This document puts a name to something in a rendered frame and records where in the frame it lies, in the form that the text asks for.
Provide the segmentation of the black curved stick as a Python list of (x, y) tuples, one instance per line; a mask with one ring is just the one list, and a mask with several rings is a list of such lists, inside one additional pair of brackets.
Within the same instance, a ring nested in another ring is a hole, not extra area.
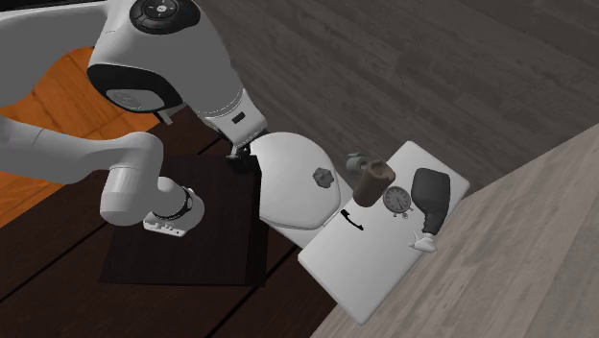
[(345, 219), (346, 219), (346, 220), (347, 220), (347, 221), (348, 221), (348, 222), (349, 222), (349, 223), (350, 223), (352, 226), (354, 226), (355, 228), (357, 228), (357, 229), (359, 229), (359, 230), (363, 230), (363, 229), (364, 229), (364, 227), (363, 227), (362, 225), (360, 225), (360, 224), (358, 224), (358, 223), (355, 223), (355, 222), (353, 222), (353, 221), (350, 219), (350, 214), (349, 214), (349, 212), (348, 212), (347, 210), (345, 210), (345, 209), (342, 209), (342, 210), (340, 211), (340, 214), (341, 214), (341, 215), (342, 215), (342, 216), (343, 216), (343, 217), (344, 217), (344, 218), (345, 218)]

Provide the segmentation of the grey crumpled lump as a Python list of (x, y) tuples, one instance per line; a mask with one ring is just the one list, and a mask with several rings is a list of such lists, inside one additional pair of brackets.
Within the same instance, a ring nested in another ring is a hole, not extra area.
[(322, 167), (319, 167), (314, 171), (312, 178), (317, 186), (322, 188), (330, 188), (333, 182), (335, 182), (332, 172)]

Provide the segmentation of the dark robot stand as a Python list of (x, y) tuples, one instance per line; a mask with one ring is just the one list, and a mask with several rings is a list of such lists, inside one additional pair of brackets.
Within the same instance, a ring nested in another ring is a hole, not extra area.
[(224, 155), (203, 154), (170, 157), (161, 174), (195, 191), (203, 219), (183, 237), (141, 225), (115, 229), (100, 281), (262, 286), (268, 226), (259, 219), (261, 170), (237, 174)]

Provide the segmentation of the grey round alarm clock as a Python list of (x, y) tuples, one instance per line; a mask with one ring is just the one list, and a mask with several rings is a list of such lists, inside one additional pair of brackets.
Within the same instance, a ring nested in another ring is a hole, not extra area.
[(382, 201), (395, 217), (400, 215), (403, 219), (407, 219), (408, 211), (413, 210), (410, 194), (400, 186), (388, 187), (382, 195)]

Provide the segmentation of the brown cylindrical cup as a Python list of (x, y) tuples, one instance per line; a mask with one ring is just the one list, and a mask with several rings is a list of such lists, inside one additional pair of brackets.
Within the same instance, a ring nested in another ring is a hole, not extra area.
[(394, 181), (395, 171), (386, 161), (370, 161), (353, 190), (353, 200), (361, 207), (371, 207)]

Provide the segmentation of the white toilet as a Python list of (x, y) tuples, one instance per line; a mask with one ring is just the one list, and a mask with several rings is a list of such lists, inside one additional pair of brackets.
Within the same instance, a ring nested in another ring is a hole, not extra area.
[[(353, 200), (355, 188), (337, 173), (326, 152), (299, 134), (269, 133), (250, 148), (262, 171), (261, 220), (301, 248), (301, 266), (356, 323), (364, 324), (424, 254), (409, 246), (414, 233), (422, 238), (424, 214), (412, 201), (407, 219), (395, 217), (382, 196), (371, 207), (359, 206)], [(446, 218), (469, 189), (465, 178), (413, 141), (386, 162), (395, 171), (390, 186), (400, 186), (410, 196), (419, 168), (446, 173), (451, 185)], [(319, 167), (332, 172), (330, 188), (313, 180)], [(342, 209), (364, 229), (352, 226)]]

